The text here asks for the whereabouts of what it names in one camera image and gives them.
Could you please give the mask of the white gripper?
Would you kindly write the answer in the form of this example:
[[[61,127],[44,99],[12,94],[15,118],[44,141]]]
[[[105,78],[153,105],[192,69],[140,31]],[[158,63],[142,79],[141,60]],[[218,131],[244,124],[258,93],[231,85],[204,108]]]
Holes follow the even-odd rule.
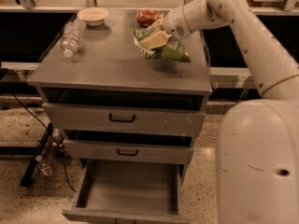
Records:
[[[140,31],[139,44],[143,49],[156,49],[167,44],[173,37],[182,40],[191,35],[191,30],[186,22],[183,7],[176,7],[169,11],[164,19],[159,19],[148,27],[148,30]]]

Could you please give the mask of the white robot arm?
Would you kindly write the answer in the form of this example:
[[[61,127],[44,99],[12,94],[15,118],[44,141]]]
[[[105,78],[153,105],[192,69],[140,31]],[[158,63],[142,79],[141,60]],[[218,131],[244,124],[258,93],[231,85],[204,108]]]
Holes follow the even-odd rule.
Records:
[[[299,224],[297,61],[247,0],[194,0],[152,26],[167,42],[224,25],[261,97],[233,106],[219,128],[219,224]]]

